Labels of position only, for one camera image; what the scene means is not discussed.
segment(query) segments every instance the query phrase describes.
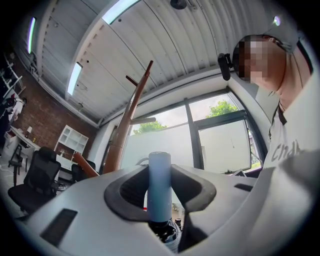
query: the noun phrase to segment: fluorescent light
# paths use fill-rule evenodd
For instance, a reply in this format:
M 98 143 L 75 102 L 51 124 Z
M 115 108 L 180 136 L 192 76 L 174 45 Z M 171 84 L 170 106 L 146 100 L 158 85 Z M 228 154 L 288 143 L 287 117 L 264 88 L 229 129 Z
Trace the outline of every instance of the fluorescent light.
M 275 17 L 273 18 L 273 23 L 274 23 L 275 25 L 277 25 L 277 26 L 280 26 L 280 24 L 281 24 L 281 19 L 280 19 L 280 17 L 275 16 Z
M 34 33 L 34 28 L 36 24 L 36 18 L 32 18 L 31 24 L 30 24 L 30 29 L 29 29 L 29 38 L 28 38 L 28 53 L 31 53 L 31 45 L 32 45 L 32 35 Z
M 74 90 L 76 87 L 76 83 L 78 80 L 78 77 L 80 75 L 80 72 L 82 70 L 82 66 L 77 62 L 76 64 L 74 64 L 72 73 L 71 73 L 71 77 L 70 77 L 70 81 L 69 81 L 69 85 L 68 85 L 68 93 L 73 95 L 74 94 Z
M 116 18 L 139 0 L 119 0 L 103 15 L 102 19 L 110 25 Z

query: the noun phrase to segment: black slot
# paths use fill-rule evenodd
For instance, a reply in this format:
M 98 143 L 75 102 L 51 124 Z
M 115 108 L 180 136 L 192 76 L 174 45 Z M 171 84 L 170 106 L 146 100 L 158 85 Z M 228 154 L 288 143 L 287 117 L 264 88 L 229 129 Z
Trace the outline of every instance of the black slot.
M 57 247 L 77 215 L 77 211 L 63 209 L 43 231 L 41 237 Z
M 246 185 L 246 184 L 240 184 L 240 183 L 235 185 L 234 187 L 237 189 L 240 189 L 240 190 L 248 191 L 248 192 L 250 192 L 253 188 L 253 186 Z

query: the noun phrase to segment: red brick wall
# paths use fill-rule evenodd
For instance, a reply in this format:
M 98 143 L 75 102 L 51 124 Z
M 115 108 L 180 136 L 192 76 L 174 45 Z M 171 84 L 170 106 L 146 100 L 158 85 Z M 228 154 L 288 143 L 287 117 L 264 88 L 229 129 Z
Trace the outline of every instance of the red brick wall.
M 22 83 L 25 86 L 20 98 L 27 99 L 27 104 L 13 126 L 21 128 L 24 133 L 31 126 L 32 133 L 29 139 L 33 140 L 35 137 L 37 145 L 54 150 L 61 132 L 68 125 L 89 138 L 83 152 L 83 157 L 86 158 L 98 130 L 51 97 L 25 69 L 18 57 L 13 62 L 13 69 L 18 76 L 22 76 Z

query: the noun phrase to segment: white t-shirt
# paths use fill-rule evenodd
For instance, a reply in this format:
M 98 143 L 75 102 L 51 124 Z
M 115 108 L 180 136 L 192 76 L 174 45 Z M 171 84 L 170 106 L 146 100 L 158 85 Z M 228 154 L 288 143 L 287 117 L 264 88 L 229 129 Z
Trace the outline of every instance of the white t-shirt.
M 24 104 L 22 102 L 21 99 L 16 99 L 16 103 L 13 107 L 13 110 L 12 110 L 12 114 L 9 114 L 9 121 L 11 121 L 12 117 L 14 116 L 14 114 L 20 114 L 22 109 L 24 107 Z
M 301 151 L 320 149 L 320 79 L 317 68 L 313 69 L 312 76 L 283 116 L 284 125 L 279 111 L 276 111 L 264 168 L 275 167 Z

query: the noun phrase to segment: ceiling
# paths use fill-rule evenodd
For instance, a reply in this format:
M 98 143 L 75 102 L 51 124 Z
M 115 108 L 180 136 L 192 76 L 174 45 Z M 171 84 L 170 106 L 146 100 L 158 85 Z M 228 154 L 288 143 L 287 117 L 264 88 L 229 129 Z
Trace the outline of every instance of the ceiling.
M 42 47 L 40 62 L 36 56 L 38 74 L 65 98 L 70 70 L 74 61 L 79 61 L 83 69 L 78 86 L 66 100 L 76 108 L 82 105 L 81 112 L 96 123 L 126 105 L 135 90 L 126 75 L 139 81 L 150 60 L 154 64 L 144 95 L 185 76 L 217 69 L 218 54 L 232 54 L 245 35 L 269 31 L 280 39 L 292 39 L 293 29 L 288 22 L 279 27 L 272 25 L 275 15 L 285 14 L 267 1 L 189 0 L 191 5 L 176 10 L 170 0 L 141 0 L 107 25 L 97 17 L 106 11 L 109 2 L 47 0 L 35 10 L 41 14 L 49 9 L 50 16 L 43 41 L 38 40 L 32 47 L 34 52 Z M 76 55 L 94 22 L 99 26 L 94 27 L 84 50 Z M 40 38 L 38 30 L 34 37 Z M 23 44 L 18 39 L 15 43 L 20 48 Z

